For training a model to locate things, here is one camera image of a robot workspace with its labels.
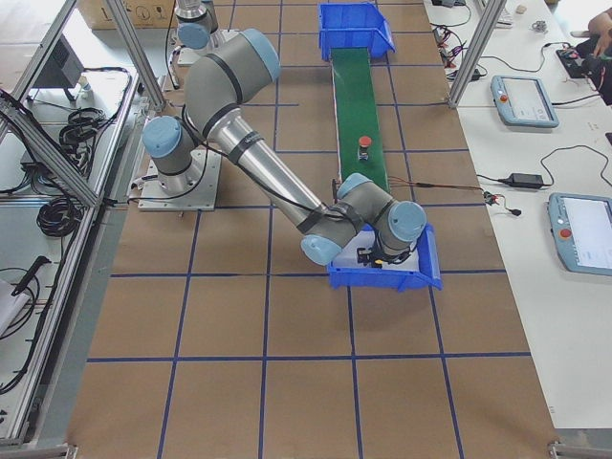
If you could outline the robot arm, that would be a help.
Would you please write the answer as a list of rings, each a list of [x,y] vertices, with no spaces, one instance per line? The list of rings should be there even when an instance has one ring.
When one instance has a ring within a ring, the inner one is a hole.
[[[200,55],[226,42],[212,0],[177,0],[174,8],[178,20],[178,38]]]
[[[192,151],[215,142],[226,158],[251,178],[302,233],[302,251],[313,262],[331,263],[364,226],[375,232],[373,256],[404,262],[426,226],[425,211],[398,201],[371,179],[353,173],[342,181],[339,200],[322,203],[243,119],[241,103],[275,81],[278,55],[270,40],[246,29],[200,57],[185,82],[185,112],[191,124],[160,116],[142,131],[142,143],[161,178],[193,172]]]

